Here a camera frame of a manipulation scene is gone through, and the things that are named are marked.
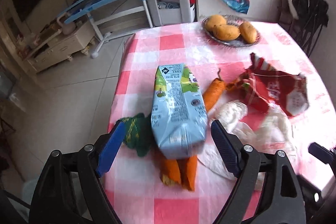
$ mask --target fruit plate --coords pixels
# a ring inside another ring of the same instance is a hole
[[[243,22],[245,22],[246,20],[241,18],[241,17],[237,17],[234,15],[224,15],[223,16],[226,21],[227,21],[227,25],[234,25],[236,27],[239,27],[240,24],[242,24]],[[204,31],[215,41],[217,41],[218,43],[221,43],[223,45],[229,46],[229,47],[235,47],[235,48],[243,48],[243,47],[250,47],[253,45],[256,45],[259,43],[260,41],[260,33],[257,30],[257,39],[254,43],[248,43],[244,40],[244,38],[242,37],[242,35],[240,35],[237,39],[235,40],[231,40],[231,41],[222,41],[217,39],[216,37],[213,36],[212,32],[209,32],[206,28],[205,28],[205,24],[207,23],[208,18],[205,18],[202,21],[202,27],[204,29]]]

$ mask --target red and white tablecloth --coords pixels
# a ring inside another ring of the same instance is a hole
[[[200,23],[188,23],[147,29],[136,33],[126,43],[121,72],[111,107],[109,130],[122,117],[139,112],[148,115],[152,108],[154,77],[158,65],[185,63],[205,90],[217,77],[234,80],[251,65],[250,53],[264,57],[278,70],[307,76],[310,108],[292,118],[293,137],[298,149],[294,170],[323,189],[332,172],[328,165],[308,154],[307,147],[316,141],[326,148],[336,145],[335,110],[328,92],[300,47],[278,24],[254,22],[261,34],[258,45],[229,48],[210,39]],[[232,98],[223,94],[218,104]],[[258,128],[264,115],[249,109],[244,119]],[[207,132],[207,142],[212,142]],[[167,187],[159,178],[153,154],[139,158],[135,150],[122,145],[105,176],[105,191],[115,212],[124,224],[207,224],[212,223],[225,204],[233,182],[198,164],[196,190]],[[260,193],[253,194],[245,218],[251,217]]]

